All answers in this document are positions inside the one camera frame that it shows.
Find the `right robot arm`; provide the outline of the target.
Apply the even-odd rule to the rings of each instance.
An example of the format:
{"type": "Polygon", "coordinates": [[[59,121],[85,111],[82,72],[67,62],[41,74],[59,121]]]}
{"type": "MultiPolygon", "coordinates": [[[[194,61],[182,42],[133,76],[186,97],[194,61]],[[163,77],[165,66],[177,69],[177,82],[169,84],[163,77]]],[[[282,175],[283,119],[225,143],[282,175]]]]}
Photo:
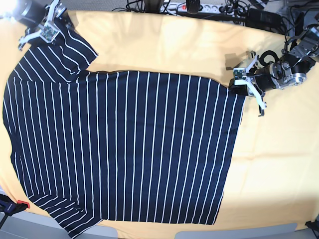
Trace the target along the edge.
{"type": "Polygon", "coordinates": [[[14,19],[26,26],[25,34],[19,39],[18,49],[21,51],[30,41],[53,43],[60,28],[54,25],[59,19],[67,28],[74,29],[74,24],[67,8],[59,0],[42,5],[35,0],[17,0],[12,10],[4,13],[3,17],[14,19]]]}

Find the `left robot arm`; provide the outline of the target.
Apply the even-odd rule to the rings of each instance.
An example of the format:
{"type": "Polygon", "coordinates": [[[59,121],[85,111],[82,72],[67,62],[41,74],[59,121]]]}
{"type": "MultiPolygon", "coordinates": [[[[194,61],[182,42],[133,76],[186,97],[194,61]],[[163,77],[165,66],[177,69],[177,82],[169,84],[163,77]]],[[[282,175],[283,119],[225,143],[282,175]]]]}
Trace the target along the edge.
{"type": "Polygon", "coordinates": [[[259,116],[264,116],[267,91],[299,86],[307,80],[307,73],[319,62],[319,25],[305,26],[300,35],[285,41],[279,57],[267,50],[258,55],[252,51],[248,66],[233,69],[229,90],[238,95],[255,97],[259,116]]]}

